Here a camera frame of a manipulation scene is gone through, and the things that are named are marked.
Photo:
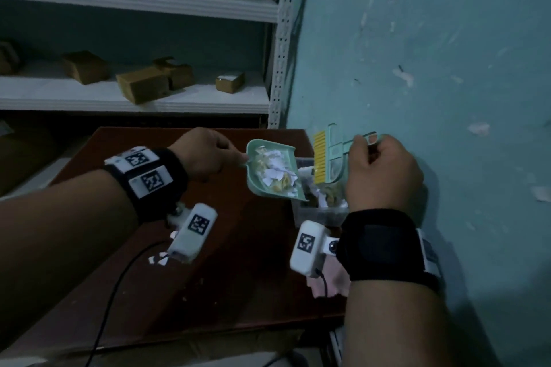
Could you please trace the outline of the person's left hand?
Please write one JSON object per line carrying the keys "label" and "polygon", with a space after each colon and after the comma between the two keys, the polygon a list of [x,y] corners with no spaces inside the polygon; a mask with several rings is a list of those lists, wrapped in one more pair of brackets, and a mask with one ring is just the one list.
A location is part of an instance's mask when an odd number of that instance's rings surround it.
{"label": "person's left hand", "polygon": [[222,165],[216,152],[216,135],[223,134],[209,128],[196,127],[169,146],[189,180],[207,181],[211,175],[220,173],[226,167],[238,167]]}

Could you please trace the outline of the person's right hand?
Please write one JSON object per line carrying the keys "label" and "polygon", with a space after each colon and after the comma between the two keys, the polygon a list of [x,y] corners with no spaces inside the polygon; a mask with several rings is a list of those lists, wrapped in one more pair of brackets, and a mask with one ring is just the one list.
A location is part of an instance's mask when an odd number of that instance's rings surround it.
{"label": "person's right hand", "polygon": [[384,134],[369,146],[369,168],[349,169],[345,197],[349,212],[392,209],[407,212],[424,174],[415,157],[396,138]]}

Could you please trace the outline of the green brush with yellow bristles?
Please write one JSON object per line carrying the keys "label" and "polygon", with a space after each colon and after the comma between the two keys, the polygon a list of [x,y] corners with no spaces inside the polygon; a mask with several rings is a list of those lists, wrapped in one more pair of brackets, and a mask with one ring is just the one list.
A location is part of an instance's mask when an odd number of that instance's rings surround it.
{"label": "green brush with yellow bristles", "polygon": [[347,166],[353,140],[339,141],[337,124],[330,123],[326,129],[313,135],[313,183],[333,184],[341,180]]}

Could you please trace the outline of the green plastic dustpan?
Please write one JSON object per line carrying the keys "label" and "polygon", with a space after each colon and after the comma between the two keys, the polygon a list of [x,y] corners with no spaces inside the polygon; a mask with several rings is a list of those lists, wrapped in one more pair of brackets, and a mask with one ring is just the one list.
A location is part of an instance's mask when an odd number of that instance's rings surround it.
{"label": "green plastic dustpan", "polygon": [[296,161],[295,156],[295,147],[267,141],[267,140],[261,140],[261,139],[253,139],[248,142],[246,146],[246,154],[249,156],[249,161],[245,164],[246,172],[247,172],[247,186],[249,189],[258,196],[262,197],[271,197],[271,198],[283,198],[283,199],[291,199],[291,200],[299,200],[299,201],[306,201],[306,197],[304,194],[304,190],[298,180],[298,190],[299,190],[299,197],[298,198],[290,198],[285,196],[279,196],[276,194],[271,194],[267,191],[265,191],[259,180],[257,179],[254,169],[253,169],[253,157],[255,155],[255,149],[260,147],[261,145],[265,145],[267,148],[273,148],[273,149],[281,149],[283,150],[287,155],[288,158],[291,161],[292,168],[296,171],[296,174],[298,175],[298,165]]}

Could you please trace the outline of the person's right forearm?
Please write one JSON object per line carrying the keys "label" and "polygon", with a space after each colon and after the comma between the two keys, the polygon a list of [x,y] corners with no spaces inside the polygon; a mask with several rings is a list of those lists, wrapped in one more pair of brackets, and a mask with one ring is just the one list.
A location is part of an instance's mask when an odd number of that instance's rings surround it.
{"label": "person's right forearm", "polygon": [[393,280],[350,284],[342,367],[459,367],[442,297]]}

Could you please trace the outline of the person's left forearm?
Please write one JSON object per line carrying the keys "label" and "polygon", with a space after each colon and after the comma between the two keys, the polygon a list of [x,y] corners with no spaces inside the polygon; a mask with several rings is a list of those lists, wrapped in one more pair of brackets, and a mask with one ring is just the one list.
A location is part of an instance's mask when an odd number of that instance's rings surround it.
{"label": "person's left forearm", "polygon": [[130,199],[104,170],[0,200],[0,351],[138,226]]}

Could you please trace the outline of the pile of white paper scraps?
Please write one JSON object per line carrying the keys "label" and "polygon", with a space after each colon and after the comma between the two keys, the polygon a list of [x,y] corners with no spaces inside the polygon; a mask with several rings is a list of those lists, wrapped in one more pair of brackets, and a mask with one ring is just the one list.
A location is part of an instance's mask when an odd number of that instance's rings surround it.
{"label": "pile of white paper scraps", "polygon": [[299,197],[299,176],[283,150],[267,148],[265,145],[256,148],[253,169],[265,191],[290,198]]}

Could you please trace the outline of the crumpled paper scraps heap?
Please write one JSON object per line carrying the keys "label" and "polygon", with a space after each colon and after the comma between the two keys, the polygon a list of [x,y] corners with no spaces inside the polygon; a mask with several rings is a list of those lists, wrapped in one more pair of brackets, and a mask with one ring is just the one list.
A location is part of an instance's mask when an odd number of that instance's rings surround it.
{"label": "crumpled paper scraps heap", "polygon": [[345,188],[342,181],[335,183],[313,182],[314,167],[298,169],[299,180],[302,184],[308,206],[317,208],[348,208],[345,198]]}

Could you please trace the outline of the small white-topped cardboard box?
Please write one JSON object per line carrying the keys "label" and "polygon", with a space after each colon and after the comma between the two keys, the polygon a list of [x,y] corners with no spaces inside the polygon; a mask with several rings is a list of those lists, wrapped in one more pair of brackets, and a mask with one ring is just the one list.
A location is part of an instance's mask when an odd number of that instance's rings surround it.
{"label": "small white-topped cardboard box", "polygon": [[234,94],[244,86],[246,74],[243,71],[226,72],[216,77],[215,87],[219,92]]}

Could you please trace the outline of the black wristband with white markers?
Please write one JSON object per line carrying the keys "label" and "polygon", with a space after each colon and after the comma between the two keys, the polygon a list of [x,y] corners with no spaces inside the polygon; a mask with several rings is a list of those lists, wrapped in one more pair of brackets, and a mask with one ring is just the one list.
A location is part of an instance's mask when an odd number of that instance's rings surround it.
{"label": "black wristband with white markers", "polygon": [[173,212],[189,181],[168,148],[134,147],[104,160],[103,169],[126,193],[139,225],[163,220]]}

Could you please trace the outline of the clear plastic container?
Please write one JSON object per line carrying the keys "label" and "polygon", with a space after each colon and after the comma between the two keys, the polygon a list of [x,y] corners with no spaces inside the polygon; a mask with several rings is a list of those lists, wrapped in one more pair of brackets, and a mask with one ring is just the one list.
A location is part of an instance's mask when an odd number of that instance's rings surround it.
{"label": "clear plastic container", "polygon": [[[298,169],[313,166],[313,158],[297,158]],[[291,200],[295,226],[306,220],[327,227],[340,227],[349,213],[349,208],[317,208],[308,206],[308,201]]]}

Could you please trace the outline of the cardboard box with open flap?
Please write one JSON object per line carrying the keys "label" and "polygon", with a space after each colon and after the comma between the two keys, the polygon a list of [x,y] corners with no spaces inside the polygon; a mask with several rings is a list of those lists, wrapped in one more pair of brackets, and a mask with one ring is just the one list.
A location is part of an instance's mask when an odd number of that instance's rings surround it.
{"label": "cardboard box with open flap", "polygon": [[188,64],[167,56],[153,60],[153,65],[169,79],[170,91],[179,91],[196,84],[193,69]]}

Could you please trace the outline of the black wristband with white tracker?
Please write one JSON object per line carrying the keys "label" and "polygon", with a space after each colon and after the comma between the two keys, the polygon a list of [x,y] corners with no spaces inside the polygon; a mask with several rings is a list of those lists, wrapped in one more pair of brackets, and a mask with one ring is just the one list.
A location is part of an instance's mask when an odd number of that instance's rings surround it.
{"label": "black wristband with white tracker", "polygon": [[342,224],[336,258],[351,282],[390,280],[440,291],[437,254],[423,231],[404,212],[351,212]]}

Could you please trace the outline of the large brown cardboard box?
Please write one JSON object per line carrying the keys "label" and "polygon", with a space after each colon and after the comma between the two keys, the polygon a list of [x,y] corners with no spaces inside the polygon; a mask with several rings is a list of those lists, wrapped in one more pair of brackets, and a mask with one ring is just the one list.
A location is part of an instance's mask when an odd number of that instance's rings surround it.
{"label": "large brown cardboard box", "polygon": [[132,104],[140,105],[171,94],[169,77],[155,66],[119,73],[116,81],[120,92]]}

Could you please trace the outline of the pink paper sheet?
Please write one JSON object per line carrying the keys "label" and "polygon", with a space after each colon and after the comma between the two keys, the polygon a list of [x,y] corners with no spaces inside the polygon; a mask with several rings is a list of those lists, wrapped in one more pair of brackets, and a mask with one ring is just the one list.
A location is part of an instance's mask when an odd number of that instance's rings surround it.
{"label": "pink paper sheet", "polygon": [[333,298],[341,295],[345,298],[349,295],[350,278],[343,266],[338,262],[337,258],[332,255],[327,255],[323,264],[322,277],[310,278],[307,277],[307,286],[311,289],[313,297],[317,298]]}

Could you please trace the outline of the white metal shelf unit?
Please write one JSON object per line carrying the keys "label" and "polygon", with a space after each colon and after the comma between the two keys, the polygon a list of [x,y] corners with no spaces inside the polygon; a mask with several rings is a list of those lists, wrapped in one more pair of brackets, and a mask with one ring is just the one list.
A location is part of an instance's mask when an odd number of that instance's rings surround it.
{"label": "white metal shelf unit", "polygon": [[269,83],[268,128],[280,126],[293,27],[293,0],[25,0],[272,23],[266,82]]}

